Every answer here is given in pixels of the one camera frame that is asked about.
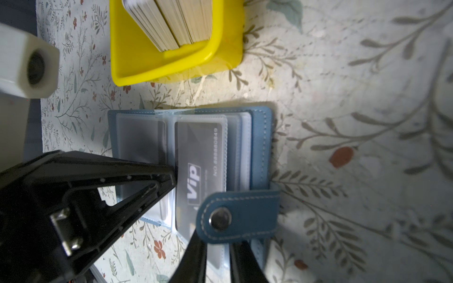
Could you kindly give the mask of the blue leather card holder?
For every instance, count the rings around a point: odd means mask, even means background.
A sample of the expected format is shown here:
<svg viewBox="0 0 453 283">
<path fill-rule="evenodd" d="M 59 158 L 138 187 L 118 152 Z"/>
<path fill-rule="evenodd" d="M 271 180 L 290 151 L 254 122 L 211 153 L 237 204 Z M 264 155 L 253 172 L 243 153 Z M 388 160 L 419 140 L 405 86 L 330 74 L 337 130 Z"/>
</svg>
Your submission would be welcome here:
<svg viewBox="0 0 453 283">
<path fill-rule="evenodd" d="M 175 169 L 175 123 L 224 124 L 225 191 L 208 196 L 197 213 L 197 227 L 208 242 L 207 260 L 222 272 L 230 266 L 229 244 L 251 241 L 259 265 L 265 239 L 276 230 L 277 191 L 270 187 L 272 111 L 268 107 L 196 108 L 185 110 L 111 110 L 108 113 L 113 156 Z M 144 222 L 176 230 L 176 188 L 147 210 Z"/>
</svg>

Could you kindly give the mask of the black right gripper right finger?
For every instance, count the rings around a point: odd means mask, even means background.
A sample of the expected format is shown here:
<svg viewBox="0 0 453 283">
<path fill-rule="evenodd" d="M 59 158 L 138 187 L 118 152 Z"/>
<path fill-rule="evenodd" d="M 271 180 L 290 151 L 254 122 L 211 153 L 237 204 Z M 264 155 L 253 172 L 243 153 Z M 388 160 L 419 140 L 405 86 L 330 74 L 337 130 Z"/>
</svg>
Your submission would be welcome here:
<svg viewBox="0 0 453 283">
<path fill-rule="evenodd" d="M 247 241 L 230 244 L 232 283 L 268 283 Z"/>
</svg>

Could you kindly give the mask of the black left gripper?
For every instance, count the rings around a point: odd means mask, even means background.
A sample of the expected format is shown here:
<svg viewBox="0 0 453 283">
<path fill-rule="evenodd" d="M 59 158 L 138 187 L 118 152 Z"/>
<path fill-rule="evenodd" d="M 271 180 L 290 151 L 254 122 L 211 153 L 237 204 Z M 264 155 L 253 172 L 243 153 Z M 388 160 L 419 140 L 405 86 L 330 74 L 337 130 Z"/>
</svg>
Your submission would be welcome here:
<svg viewBox="0 0 453 283">
<path fill-rule="evenodd" d="M 78 151 L 1 172 L 1 281 L 66 283 L 85 273 L 176 186 L 174 168 Z"/>
</svg>

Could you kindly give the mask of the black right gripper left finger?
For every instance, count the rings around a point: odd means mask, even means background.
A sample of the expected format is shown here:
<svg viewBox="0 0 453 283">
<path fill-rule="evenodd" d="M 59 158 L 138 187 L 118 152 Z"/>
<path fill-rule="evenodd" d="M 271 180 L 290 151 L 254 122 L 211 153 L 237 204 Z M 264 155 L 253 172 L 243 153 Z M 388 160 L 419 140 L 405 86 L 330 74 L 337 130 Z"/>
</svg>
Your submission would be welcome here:
<svg viewBox="0 0 453 283">
<path fill-rule="evenodd" d="M 205 283 L 207 249 L 207 244 L 194 232 L 168 283 Z"/>
</svg>

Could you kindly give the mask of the yellow plastic card tray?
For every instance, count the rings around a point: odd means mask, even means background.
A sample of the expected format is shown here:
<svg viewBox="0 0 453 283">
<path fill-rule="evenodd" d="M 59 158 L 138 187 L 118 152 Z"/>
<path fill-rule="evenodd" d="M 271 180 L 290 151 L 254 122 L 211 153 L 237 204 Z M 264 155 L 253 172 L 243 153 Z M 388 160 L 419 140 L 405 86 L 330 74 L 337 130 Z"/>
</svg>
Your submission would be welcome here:
<svg viewBox="0 0 453 283">
<path fill-rule="evenodd" d="M 113 82 L 173 83 L 243 59 L 242 1 L 111 1 Z"/>
</svg>

